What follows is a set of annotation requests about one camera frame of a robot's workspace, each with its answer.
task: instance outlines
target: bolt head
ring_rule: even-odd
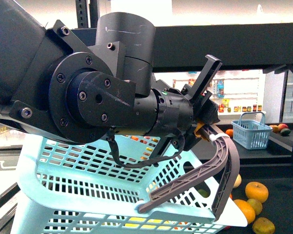
[[[23,118],[30,118],[32,117],[32,115],[33,115],[33,111],[30,108],[26,107],[21,110],[21,116]]]
[[[79,93],[79,99],[80,101],[85,101],[87,99],[87,94],[84,91],[81,91]]]
[[[68,36],[69,35],[69,29],[66,26],[63,26],[61,28],[61,33],[63,34],[63,36]]]
[[[105,85],[106,88],[111,87],[111,81],[110,81],[109,79],[106,79],[106,80],[104,81],[104,85]]]
[[[109,50],[115,50],[115,45],[113,43],[109,43],[109,44],[107,44],[107,48]]]
[[[102,122],[107,122],[107,114],[103,114],[101,116],[101,120],[102,120]]]
[[[64,74],[58,73],[58,75],[57,75],[57,81],[59,83],[64,83],[65,82],[65,76],[64,76]]]
[[[91,64],[92,64],[92,57],[87,56],[87,57],[86,57],[86,63],[87,63],[88,65],[91,65]]]
[[[68,119],[67,118],[61,118],[60,125],[62,127],[66,127],[68,125]]]

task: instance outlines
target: black cable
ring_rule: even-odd
[[[151,166],[155,163],[158,162],[162,162],[162,161],[166,161],[166,160],[170,160],[173,159],[175,157],[177,157],[179,154],[181,154],[181,152],[184,149],[185,146],[185,137],[184,135],[180,132],[179,129],[177,129],[178,132],[178,141],[179,141],[179,149],[177,152],[175,152],[172,156],[162,156],[162,157],[155,157],[155,158],[151,158],[148,160],[144,160],[141,162],[138,162],[136,164],[124,164],[120,161],[119,159],[119,149],[118,149],[118,145],[117,142],[115,141],[115,135],[114,133],[110,132],[107,138],[108,144],[111,148],[111,153],[113,156],[114,161],[117,163],[117,165],[121,166],[121,167],[125,167],[125,168],[143,168],[143,167],[147,167],[147,166]]]

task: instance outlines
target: circular metal plate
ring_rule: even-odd
[[[49,89],[49,108],[54,123],[59,131],[69,140],[76,143],[89,143],[100,139],[109,127],[94,127],[77,122],[69,113],[66,104],[66,91],[70,81],[82,72],[100,71],[112,76],[109,67],[91,53],[78,52],[65,57],[55,69]],[[57,81],[57,75],[65,76],[64,82]]]

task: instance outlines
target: light blue plastic basket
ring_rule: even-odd
[[[255,120],[242,120],[247,114],[262,114],[260,122]],[[248,150],[266,149],[272,127],[265,125],[263,112],[243,113],[239,120],[232,122],[233,140]]]
[[[135,163],[150,155],[158,139],[117,136],[116,141],[121,160]],[[167,155],[174,152],[170,147]],[[151,191],[185,173],[186,162],[194,168],[202,165],[193,153],[183,152],[158,167],[126,169],[112,160],[106,141],[71,146],[27,136],[17,166],[23,197],[11,233],[202,234],[217,233],[224,225],[246,226],[231,199],[214,222],[211,205],[218,183],[213,177],[205,181],[211,191],[208,198],[191,188],[148,213],[138,213]]]

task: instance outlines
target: white wall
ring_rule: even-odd
[[[284,73],[266,74],[263,109],[267,123],[278,123],[280,118]]]
[[[16,0],[42,25],[62,20],[69,28],[77,28],[74,0]],[[293,22],[293,0],[98,0],[100,15],[111,12],[113,4],[123,4],[120,10],[137,8],[143,16],[150,18],[154,25],[208,25],[208,24],[245,24],[266,22]],[[165,7],[156,8],[156,4]],[[257,14],[261,4],[264,14]]]
[[[42,26],[61,20],[70,29],[77,28],[75,0],[15,0]]]

